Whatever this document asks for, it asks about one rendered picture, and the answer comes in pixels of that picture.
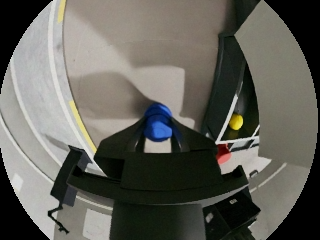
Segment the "blue plug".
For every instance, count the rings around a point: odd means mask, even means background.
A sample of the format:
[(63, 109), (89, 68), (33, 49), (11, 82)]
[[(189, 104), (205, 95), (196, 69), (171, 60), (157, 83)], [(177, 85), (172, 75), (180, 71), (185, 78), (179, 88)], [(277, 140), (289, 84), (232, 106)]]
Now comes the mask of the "blue plug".
[(172, 135), (169, 108), (163, 104), (153, 104), (145, 111), (145, 137), (152, 142), (164, 142)]

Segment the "yellow marble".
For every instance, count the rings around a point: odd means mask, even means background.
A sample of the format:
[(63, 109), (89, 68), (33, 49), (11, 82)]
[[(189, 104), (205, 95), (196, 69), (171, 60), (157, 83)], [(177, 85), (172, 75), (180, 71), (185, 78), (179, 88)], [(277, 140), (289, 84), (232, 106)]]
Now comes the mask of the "yellow marble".
[(243, 124), (242, 116), (238, 113), (233, 113), (228, 124), (232, 129), (239, 129)]

